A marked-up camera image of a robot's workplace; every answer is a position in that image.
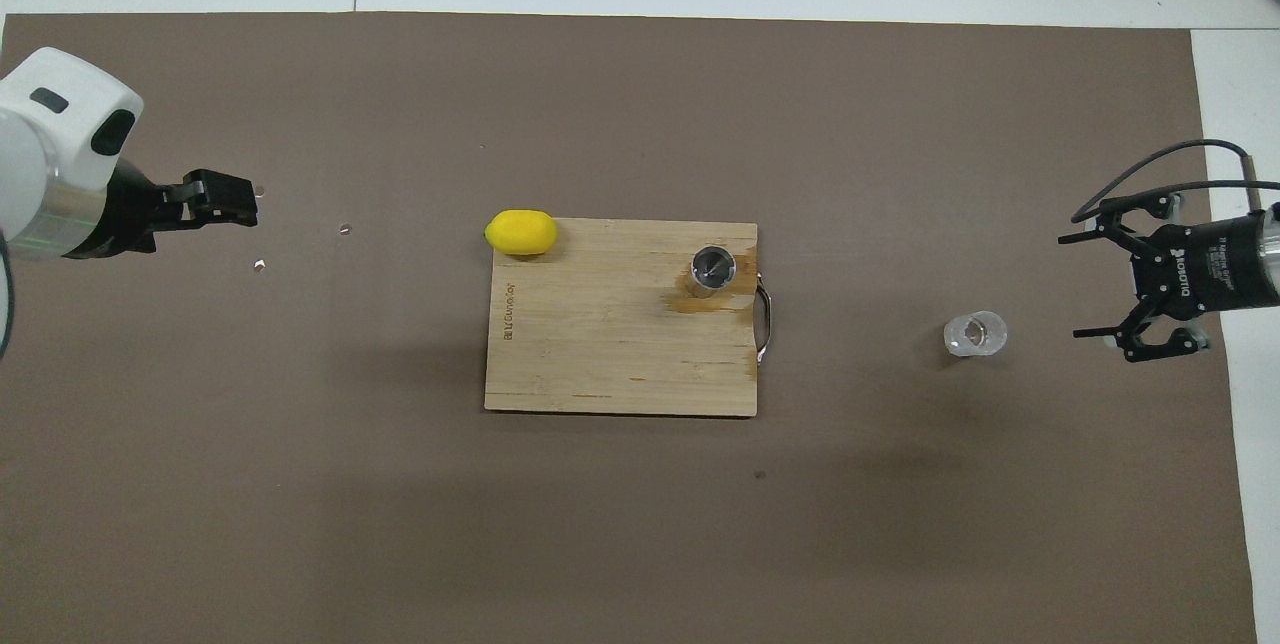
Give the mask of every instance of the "black cable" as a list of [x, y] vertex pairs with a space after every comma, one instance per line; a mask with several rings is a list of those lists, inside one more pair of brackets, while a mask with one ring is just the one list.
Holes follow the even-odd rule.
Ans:
[[[1120, 184], [1123, 184], [1125, 179], [1130, 178], [1130, 175], [1134, 175], [1143, 166], [1147, 166], [1152, 161], [1156, 161], [1157, 157], [1165, 157], [1165, 156], [1171, 155], [1171, 154], [1174, 154], [1176, 151], [1180, 151], [1180, 149], [1189, 149], [1189, 147], [1222, 147], [1222, 149], [1230, 149], [1233, 152], [1235, 152], [1235, 156], [1240, 157], [1240, 166], [1245, 172], [1244, 175], [1247, 175], [1247, 178], [1252, 178], [1252, 173], [1251, 173], [1252, 166], [1249, 166], [1249, 164], [1248, 164], [1248, 163], [1252, 161], [1251, 157], [1249, 157], [1249, 152], [1244, 151], [1244, 149], [1240, 147], [1239, 143], [1228, 142], [1225, 140], [1188, 140], [1185, 142], [1172, 143], [1172, 146], [1161, 149], [1160, 151], [1157, 151], [1157, 152], [1155, 152], [1155, 154], [1152, 154], [1152, 155], [1149, 155], [1147, 157], [1143, 157], [1142, 161], [1138, 161], [1138, 164], [1135, 164], [1133, 166], [1129, 166], [1129, 169], [1124, 170], [1124, 173], [1121, 173], [1120, 175], [1116, 175], [1115, 179], [1111, 179], [1110, 184], [1106, 184], [1106, 187], [1103, 187], [1101, 189], [1101, 192], [1098, 192], [1097, 195], [1093, 195], [1092, 197], [1089, 197], [1089, 201], [1084, 202], [1083, 205], [1080, 205], [1080, 207], [1078, 210], [1075, 210], [1075, 214], [1071, 215], [1071, 224], [1079, 224], [1079, 223], [1084, 221], [1085, 219], [1089, 219], [1089, 216], [1096, 216], [1097, 215], [1096, 207], [1094, 207], [1094, 210], [1089, 210], [1089, 207], [1092, 207], [1097, 202], [1101, 202], [1102, 197], [1106, 197], [1107, 195], [1110, 195], [1112, 192], [1112, 189], [1115, 189], [1116, 187], [1119, 187]], [[1247, 187], [1244, 187], [1244, 188], [1252, 188], [1252, 182], [1245, 182], [1245, 184], [1247, 184]], [[1207, 188], [1212, 188], [1212, 187], [1190, 187], [1190, 188], [1193, 188], [1193, 189], [1207, 189]], [[1258, 187], [1258, 188], [1261, 188], [1261, 189], [1270, 189], [1271, 187]], [[1143, 195], [1153, 193], [1155, 191], [1156, 189], [1148, 189], [1148, 192], [1143, 192]]]
[[[1183, 182], [1180, 184], [1167, 184], [1167, 187], [1156, 187], [1155, 189], [1147, 189], [1146, 192], [1138, 192], [1137, 195], [1126, 195], [1124, 197], [1112, 198], [1112, 201], [1119, 205], [1124, 202], [1133, 201], [1134, 198], [1147, 198], [1158, 197], [1161, 195], [1175, 195], [1178, 192], [1189, 192], [1189, 189], [1280, 189], [1280, 182], [1254, 182], [1245, 179], [1211, 179], [1208, 182]], [[1089, 216], [1098, 215], [1098, 207], [1092, 207], [1089, 211], [1078, 213], [1082, 214], [1079, 219], [1073, 218], [1071, 221], [1079, 224]]]

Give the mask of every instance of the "lemon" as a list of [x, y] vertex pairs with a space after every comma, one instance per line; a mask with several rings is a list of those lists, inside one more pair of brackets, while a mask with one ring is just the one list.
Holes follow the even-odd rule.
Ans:
[[504, 255], [540, 255], [556, 243], [556, 220], [545, 211], [508, 207], [484, 228], [484, 238]]

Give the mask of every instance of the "clear glass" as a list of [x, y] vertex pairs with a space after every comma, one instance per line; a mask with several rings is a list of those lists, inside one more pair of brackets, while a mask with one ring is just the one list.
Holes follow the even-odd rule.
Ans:
[[989, 357], [1009, 341], [1009, 326], [997, 312], [966, 312], [947, 321], [942, 339], [957, 357]]

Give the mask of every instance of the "metal cylinder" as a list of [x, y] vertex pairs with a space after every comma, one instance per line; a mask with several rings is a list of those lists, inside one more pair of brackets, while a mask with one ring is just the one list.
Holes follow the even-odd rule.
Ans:
[[1262, 270], [1271, 279], [1271, 288], [1280, 296], [1280, 204], [1262, 216], [1262, 229], [1258, 233], [1258, 260]]
[[694, 297], [705, 298], [728, 287], [737, 274], [733, 255], [723, 247], [703, 247], [689, 265], [685, 288]]

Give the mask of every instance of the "metal handle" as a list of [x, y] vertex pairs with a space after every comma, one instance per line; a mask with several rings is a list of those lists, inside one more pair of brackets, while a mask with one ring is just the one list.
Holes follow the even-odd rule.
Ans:
[[755, 271], [755, 296], [764, 302], [764, 343], [755, 347], [755, 364], [764, 362], [764, 352], [769, 348], [769, 339], [773, 338], [773, 300], [768, 289], [764, 288], [764, 275]]

